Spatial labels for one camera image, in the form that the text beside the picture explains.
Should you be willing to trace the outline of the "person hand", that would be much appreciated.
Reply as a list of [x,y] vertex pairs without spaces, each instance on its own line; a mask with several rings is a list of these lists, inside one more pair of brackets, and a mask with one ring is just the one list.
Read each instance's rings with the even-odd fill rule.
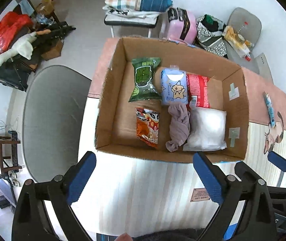
[[132,237],[127,234],[127,233],[123,233],[120,236],[118,236],[115,241],[133,241]]

